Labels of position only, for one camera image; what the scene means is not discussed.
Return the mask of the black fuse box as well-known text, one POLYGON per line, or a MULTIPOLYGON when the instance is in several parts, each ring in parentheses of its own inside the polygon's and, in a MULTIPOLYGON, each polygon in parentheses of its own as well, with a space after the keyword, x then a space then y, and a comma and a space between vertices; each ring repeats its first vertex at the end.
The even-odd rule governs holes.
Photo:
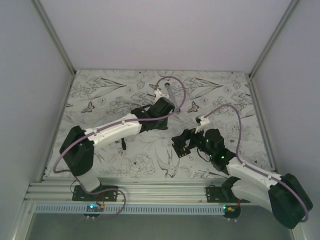
POLYGON ((176 155, 178 156, 178 158, 182 158, 184 156, 187 156, 191 153, 190 149, 188 148, 187 145, 184 145, 184 146, 179 146, 175 143, 172 144, 172 147, 176 153, 176 155))

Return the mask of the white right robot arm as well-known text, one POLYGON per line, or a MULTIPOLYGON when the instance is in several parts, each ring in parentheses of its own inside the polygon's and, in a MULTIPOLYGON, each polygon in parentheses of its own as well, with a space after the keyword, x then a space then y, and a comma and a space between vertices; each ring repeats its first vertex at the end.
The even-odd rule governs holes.
POLYGON ((218 129, 200 132, 185 129, 171 140, 179 158, 196 148, 208 155, 216 170, 229 176, 221 190, 226 202, 241 199, 256 204, 270 211, 288 229, 294 229, 297 224, 309 219, 313 203, 294 175, 280 175, 241 160, 225 147, 218 129))

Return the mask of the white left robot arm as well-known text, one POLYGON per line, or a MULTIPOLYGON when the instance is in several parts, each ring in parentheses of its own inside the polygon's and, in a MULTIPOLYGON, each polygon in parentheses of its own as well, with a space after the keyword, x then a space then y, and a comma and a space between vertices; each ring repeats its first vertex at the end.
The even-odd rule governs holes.
POLYGON ((96 201, 102 195, 102 188, 92 170, 95 150, 143 132, 166 130, 168 115, 174 110, 170 100, 160 97, 154 104, 135 108, 124 117, 105 125, 88 129, 74 126, 59 149, 59 158, 64 160, 71 174, 83 187, 84 195, 96 201))

